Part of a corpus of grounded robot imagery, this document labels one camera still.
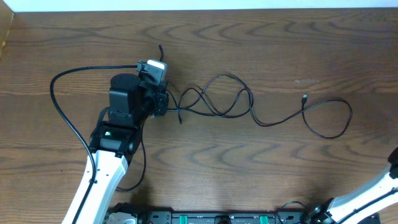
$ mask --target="white wall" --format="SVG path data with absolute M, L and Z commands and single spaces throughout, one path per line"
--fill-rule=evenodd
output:
M 398 0 L 4 0 L 14 12 L 398 7 Z

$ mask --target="wooden tabletop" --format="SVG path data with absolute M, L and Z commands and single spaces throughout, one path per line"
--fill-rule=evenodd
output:
M 87 155 L 51 102 L 51 79 L 71 68 L 157 59 L 158 43 L 178 97 L 227 73 L 250 87 L 264 123 L 298 111 L 304 93 L 308 105 L 346 99 L 353 120 L 328 140 L 301 116 L 271 128 L 248 114 L 183 112 L 182 125 L 175 113 L 148 119 L 145 180 L 115 193 L 111 205 L 275 210 L 347 194 L 380 173 L 398 145 L 397 25 L 397 9 L 18 13 L 0 59 L 0 223 L 60 223 L 79 186 Z M 86 140 L 109 105 L 111 77 L 123 72 L 135 73 L 85 71 L 56 83 L 58 102 Z M 207 95 L 222 111 L 239 90 L 224 78 Z M 232 114 L 247 103 L 241 97 Z M 349 111 L 328 103 L 306 115 L 316 131 L 334 135 Z M 134 185 L 142 167 L 139 149 L 120 186 Z M 398 206 L 381 218 L 397 223 Z

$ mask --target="cable end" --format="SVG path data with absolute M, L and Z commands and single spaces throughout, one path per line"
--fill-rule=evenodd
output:
M 303 98 L 301 99 L 301 104 L 305 104 L 307 102 L 307 94 L 303 95 Z

